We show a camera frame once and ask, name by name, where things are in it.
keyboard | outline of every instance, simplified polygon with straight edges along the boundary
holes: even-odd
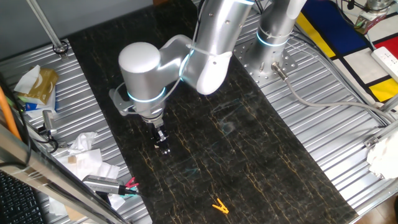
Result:
[[[43,216],[36,192],[0,171],[0,223],[44,224]]]

orange clothespin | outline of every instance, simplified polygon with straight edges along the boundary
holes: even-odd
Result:
[[[222,211],[224,214],[228,214],[229,211],[228,209],[225,207],[225,205],[221,202],[220,199],[217,199],[218,203],[220,203],[221,206],[217,206],[217,205],[212,205],[213,207],[217,208],[218,210]]]

blue panel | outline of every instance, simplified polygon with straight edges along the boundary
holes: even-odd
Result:
[[[366,46],[360,34],[342,18],[335,3],[308,0],[304,5],[303,13],[325,41],[338,53],[346,54]]]

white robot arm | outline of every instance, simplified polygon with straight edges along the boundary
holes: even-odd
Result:
[[[246,52],[249,66],[264,75],[272,72],[271,65],[282,60],[305,2],[275,0],[264,11],[256,40]],[[202,0],[193,40],[176,35],[159,50],[143,42],[125,47],[119,55],[119,66],[130,99],[123,101],[117,90],[111,90],[115,107],[123,116],[141,115],[156,142],[165,142],[162,115],[164,100],[169,96],[165,86],[177,81],[173,90],[183,80],[201,94],[214,93],[225,79],[233,48],[253,4],[252,0]]]

orange rod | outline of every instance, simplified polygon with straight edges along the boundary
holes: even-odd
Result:
[[[8,129],[10,132],[15,135],[19,140],[22,141],[21,136],[19,135],[17,125],[15,124],[14,117],[12,116],[12,112],[10,106],[8,105],[7,98],[0,87],[0,106],[2,108],[2,112],[4,113],[4,117],[6,119]]]

